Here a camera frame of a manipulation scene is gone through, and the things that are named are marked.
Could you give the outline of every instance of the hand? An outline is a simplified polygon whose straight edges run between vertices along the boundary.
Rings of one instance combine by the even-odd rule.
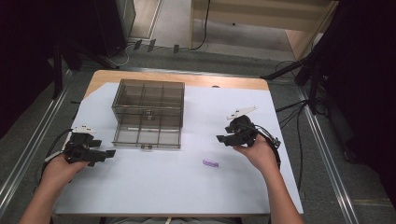
[[[68,163],[65,155],[61,154],[52,159],[41,177],[40,187],[52,189],[60,193],[64,186],[73,179],[75,174],[88,165],[87,161]]]
[[[257,134],[253,146],[235,146],[233,149],[244,154],[249,161],[262,172],[264,178],[274,170],[278,170],[273,150],[265,141],[265,138],[259,134]]]

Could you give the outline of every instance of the purple eraser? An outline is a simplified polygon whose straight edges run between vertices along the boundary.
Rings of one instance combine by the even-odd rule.
[[[215,161],[203,160],[202,163],[208,166],[219,167],[219,163]]]

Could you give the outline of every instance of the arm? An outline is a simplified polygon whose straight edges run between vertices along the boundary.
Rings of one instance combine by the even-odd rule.
[[[69,164],[64,159],[64,155],[55,157],[45,169],[41,183],[23,213],[20,224],[50,223],[52,207],[61,195],[62,189],[87,164],[87,162]]]
[[[265,139],[258,134],[252,147],[233,148],[244,154],[262,173],[268,189],[272,223],[304,223],[277,168],[274,152]]]

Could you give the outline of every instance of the white tabletop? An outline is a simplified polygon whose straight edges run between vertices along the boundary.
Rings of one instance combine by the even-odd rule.
[[[54,206],[58,215],[107,217],[238,217],[269,214],[259,171],[242,154],[219,143],[236,108],[257,106],[248,116],[281,142],[281,173],[303,212],[269,91],[186,86],[181,149],[113,147],[117,121],[111,109],[119,83],[106,83],[82,101],[73,128],[89,125],[114,158],[79,172]],[[203,164],[203,160],[219,167]]]

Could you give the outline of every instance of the transparent plastic box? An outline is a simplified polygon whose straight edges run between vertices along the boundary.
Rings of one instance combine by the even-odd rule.
[[[118,127],[113,145],[180,148],[183,82],[122,79],[112,109]]]

